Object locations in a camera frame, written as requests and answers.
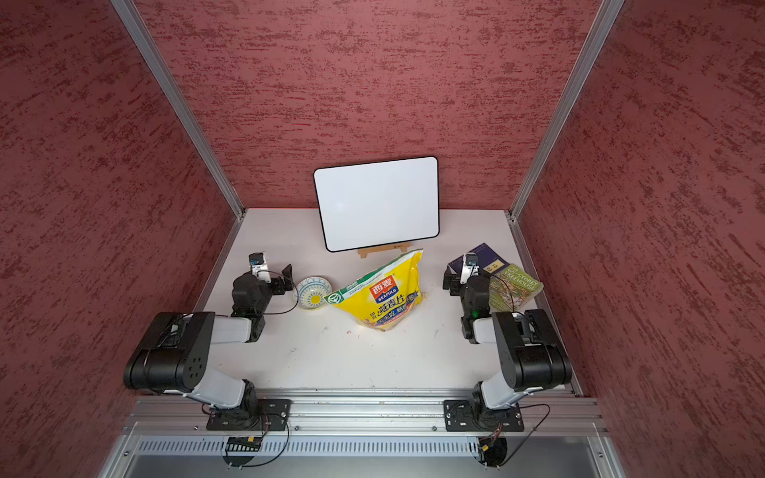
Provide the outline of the yellow oats bag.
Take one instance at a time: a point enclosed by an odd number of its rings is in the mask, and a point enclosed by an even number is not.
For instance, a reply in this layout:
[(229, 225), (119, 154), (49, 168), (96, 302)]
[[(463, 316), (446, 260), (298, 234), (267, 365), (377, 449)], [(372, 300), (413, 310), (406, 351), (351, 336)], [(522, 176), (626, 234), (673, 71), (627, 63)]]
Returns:
[(324, 297), (324, 301), (359, 324), (384, 332), (394, 328), (422, 302), (422, 249), (406, 252), (352, 284)]

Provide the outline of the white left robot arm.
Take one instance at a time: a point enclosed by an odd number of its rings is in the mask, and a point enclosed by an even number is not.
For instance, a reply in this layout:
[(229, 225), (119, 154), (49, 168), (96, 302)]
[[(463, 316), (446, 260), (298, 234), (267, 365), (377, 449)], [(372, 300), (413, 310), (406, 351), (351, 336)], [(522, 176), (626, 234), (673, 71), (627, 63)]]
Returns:
[(272, 272), (250, 260), (232, 284), (232, 314), (159, 313), (127, 362), (129, 390), (182, 396), (201, 405), (209, 431), (284, 431), (290, 400), (263, 400), (255, 385), (210, 363), (213, 345), (253, 344), (261, 338), (270, 301), (295, 287), (292, 266)]

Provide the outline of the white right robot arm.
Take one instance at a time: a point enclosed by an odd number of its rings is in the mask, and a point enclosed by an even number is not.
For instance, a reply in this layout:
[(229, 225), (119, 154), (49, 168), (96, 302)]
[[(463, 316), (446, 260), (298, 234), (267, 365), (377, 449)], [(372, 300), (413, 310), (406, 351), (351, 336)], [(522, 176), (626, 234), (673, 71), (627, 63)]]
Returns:
[(522, 431), (521, 400), (573, 378), (568, 354), (546, 312), (493, 312), (491, 279), (484, 271), (467, 279), (444, 271), (442, 288), (460, 298), (463, 337), (473, 345), (494, 346), (499, 358), (498, 372), (478, 382), (469, 400), (443, 403), (449, 432)]

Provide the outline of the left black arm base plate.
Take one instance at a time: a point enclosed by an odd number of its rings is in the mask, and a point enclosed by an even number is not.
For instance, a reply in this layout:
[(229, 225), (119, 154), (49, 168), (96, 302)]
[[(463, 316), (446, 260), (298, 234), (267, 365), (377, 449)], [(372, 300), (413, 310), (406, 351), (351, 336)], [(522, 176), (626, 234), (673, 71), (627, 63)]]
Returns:
[(207, 431), (284, 431), (290, 416), (291, 400), (257, 400), (252, 409), (216, 409), (208, 413)]

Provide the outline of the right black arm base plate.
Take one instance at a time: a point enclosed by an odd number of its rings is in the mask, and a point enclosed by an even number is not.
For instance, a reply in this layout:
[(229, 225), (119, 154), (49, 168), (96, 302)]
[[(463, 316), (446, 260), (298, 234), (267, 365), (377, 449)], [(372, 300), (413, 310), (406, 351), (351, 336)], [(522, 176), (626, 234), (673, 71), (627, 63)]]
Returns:
[(492, 410), (467, 400), (442, 402), (448, 432), (521, 432), (525, 430), (519, 407)]

